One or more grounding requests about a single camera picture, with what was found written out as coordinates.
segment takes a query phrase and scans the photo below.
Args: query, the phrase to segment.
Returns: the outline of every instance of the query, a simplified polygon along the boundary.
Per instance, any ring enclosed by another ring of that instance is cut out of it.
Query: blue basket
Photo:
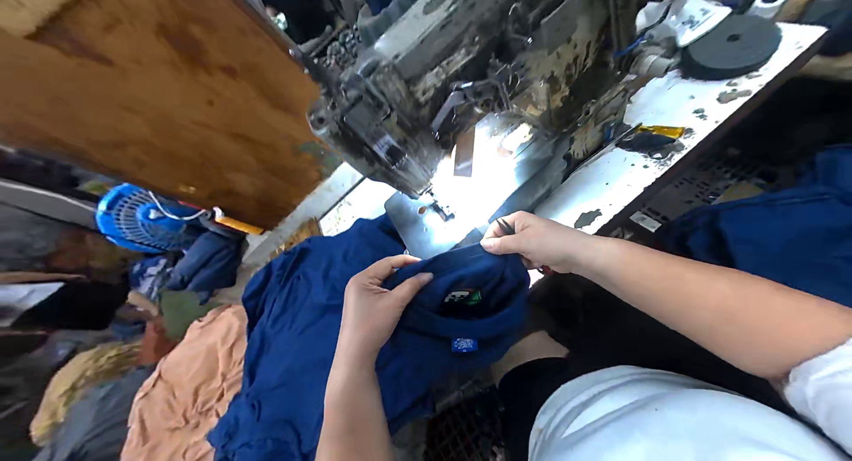
[[[191,216],[197,209],[160,198],[174,216]],[[195,221],[163,215],[147,190],[130,183],[112,188],[101,198],[95,221],[112,243],[144,253],[163,253],[189,248],[204,229]]]

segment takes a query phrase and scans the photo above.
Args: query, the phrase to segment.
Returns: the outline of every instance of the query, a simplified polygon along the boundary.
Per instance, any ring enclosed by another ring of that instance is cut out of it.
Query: black rubber pad
[[[781,44],[781,29],[755,15],[730,15],[683,50],[683,73],[723,80],[762,67]]]

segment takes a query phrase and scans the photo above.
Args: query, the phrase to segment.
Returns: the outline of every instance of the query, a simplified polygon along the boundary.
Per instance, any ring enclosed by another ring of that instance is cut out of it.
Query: green fabric
[[[166,335],[174,340],[181,340],[193,321],[203,318],[220,303],[207,302],[199,305],[200,297],[196,292],[160,292],[160,311],[163,314],[163,326]]]

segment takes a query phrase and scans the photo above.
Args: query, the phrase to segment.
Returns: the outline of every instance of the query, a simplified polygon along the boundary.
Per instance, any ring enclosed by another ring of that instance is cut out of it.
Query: hand
[[[356,274],[346,285],[343,295],[343,319],[337,338],[335,357],[355,362],[375,363],[379,349],[394,332],[402,310],[420,289],[432,281],[432,273],[422,272],[403,281],[392,291],[382,282],[397,268],[416,263],[409,255],[390,256],[378,260]]]
[[[503,221],[515,229],[514,235],[503,233],[497,222],[485,231],[480,244],[488,253],[505,255],[520,253],[527,268],[547,265],[557,272],[575,272],[581,256],[596,239],[579,230],[527,213],[516,211]]]

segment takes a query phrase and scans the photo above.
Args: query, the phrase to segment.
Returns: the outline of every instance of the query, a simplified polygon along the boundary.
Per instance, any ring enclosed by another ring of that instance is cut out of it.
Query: industrial sewing machine
[[[533,207],[623,130],[647,79],[628,70],[671,66],[631,52],[646,1],[395,0],[348,67],[302,57],[323,88],[308,121],[399,190],[385,206],[410,252],[440,253]]]

